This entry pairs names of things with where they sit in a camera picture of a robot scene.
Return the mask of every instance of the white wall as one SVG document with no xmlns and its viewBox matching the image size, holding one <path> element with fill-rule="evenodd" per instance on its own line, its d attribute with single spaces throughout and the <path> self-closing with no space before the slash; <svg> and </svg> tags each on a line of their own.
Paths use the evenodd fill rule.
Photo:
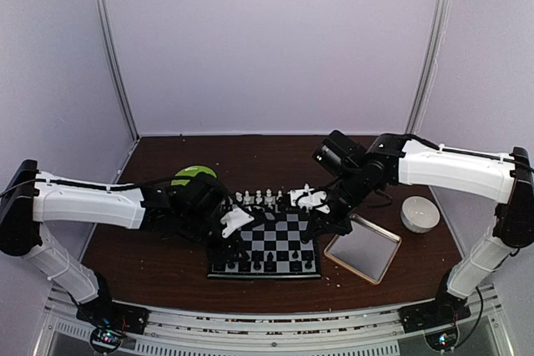
<svg viewBox="0 0 534 356">
<path fill-rule="evenodd" d="M 404 129 L 435 0 L 107 0 L 141 134 Z"/>
<path fill-rule="evenodd" d="M 452 0 L 436 81 L 420 134 L 450 146 L 534 155 L 534 0 Z M 495 204 L 438 190 L 465 248 L 493 219 Z M 494 275 L 520 355 L 532 354 L 534 247 Z"/>
<path fill-rule="evenodd" d="M 113 179 L 131 142 L 101 37 L 94 0 L 0 0 L 0 188 L 25 158 Z M 79 254 L 89 229 L 64 224 L 58 237 Z M 0 353 L 28 354 L 49 285 L 3 254 L 0 277 Z"/>
</svg>

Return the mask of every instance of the metal frame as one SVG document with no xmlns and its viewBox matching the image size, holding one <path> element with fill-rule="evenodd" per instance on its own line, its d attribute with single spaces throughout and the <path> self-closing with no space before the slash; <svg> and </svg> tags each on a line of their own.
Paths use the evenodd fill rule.
<svg viewBox="0 0 534 356">
<path fill-rule="evenodd" d="M 128 126 L 128 131 L 132 140 L 139 139 L 139 132 L 135 126 L 134 116 L 130 107 L 126 90 L 124 89 L 123 77 L 118 66 L 117 53 L 115 51 L 115 45 L 113 43 L 113 36 L 111 34 L 111 25 L 109 23 L 108 8 L 106 6 L 106 0 L 95 0 L 97 3 L 98 17 L 100 19 L 100 27 L 102 28 L 103 42 L 106 50 L 106 57 L 108 59 L 109 71 L 113 79 L 113 85 L 117 92 L 118 102 L 121 111 Z"/>
<path fill-rule="evenodd" d="M 425 112 L 425 104 L 432 84 L 434 67 L 436 64 L 437 51 L 444 34 L 444 26 L 450 0 L 436 0 L 434 19 L 432 21 L 431 35 L 426 48 L 425 61 L 421 70 L 419 84 L 417 85 L 416 98 L 411 109 L 410 118 L 406 126 L 407 133 L 416 132 Z"/>
<path fill-rule="evenodd" d="M 506 332 L 505 319 L 493 285 L 481 288 L 483 314 L 491 321 L 491 332 L 501 356 L 513 356 Z M 474 321 L 480 311 L 477 294 L 469 297 Z M 398 341 L 421 336 L 423 332 L 405 334 L 399 320 L 397 304 L 330 313 L 237 314 L 206 313 L 179 309 L 147 307 L 149 321 L 144 335 L 129 334 L 122 350 L 141 355 L 234 355 L 311 356 L 329 354 L 372 354 L 366 349 L 387 348 L 397 355 Z M 54 287 L 45 308 L 45 321 L 35 356 L 47 356 L 55 333 L 87 341 L 93 329 L 76 319 L 70 297 Z"/>
</svg>

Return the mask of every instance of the brown tabletop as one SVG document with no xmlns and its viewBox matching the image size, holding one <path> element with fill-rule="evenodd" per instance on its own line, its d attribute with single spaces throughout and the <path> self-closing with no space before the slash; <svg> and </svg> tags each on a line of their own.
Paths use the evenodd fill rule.
<svg viewBox="0 0 534 356">
<path fill-rule="evenodd" d="M 231 191 L 302 188 L 327 183 L 331 176 L 311 158 L 322 137 L 143 138 L 122 182 L 169 176 L 193 164 L 215 169 Z M 355 141 L 369 146 L 372 137 Z M 434 296 L 442 275 L 460 261 L 451 233 L 440 221 L 419 235 L 401 222 L 402 202 L 414 195 L 431 198 L 426 187 L 388 187 L 388 208 L 356 212 L 402 237 L 402 245 L 379 285 L 321 258 L 322 279 L 207 279 L 204 248 L 181 238 L 100 225 L 83 262 L 102 273 L 116 299 L 159 307 L 210 312 L 294 313 L 367 308 Z M 380 202 L 371 198 L 369 202 Z M 331 237 L 319 241 L 323 249 Z"/>
</svg>

